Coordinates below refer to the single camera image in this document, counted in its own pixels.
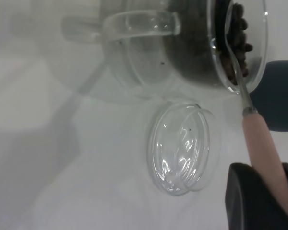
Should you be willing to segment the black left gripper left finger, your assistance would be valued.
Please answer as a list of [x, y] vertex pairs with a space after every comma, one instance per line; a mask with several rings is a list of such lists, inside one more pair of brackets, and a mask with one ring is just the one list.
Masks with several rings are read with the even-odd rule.
[[288, 215], [251, 166], [229, 166], [225, 205], [230, 230], [288, 230]]

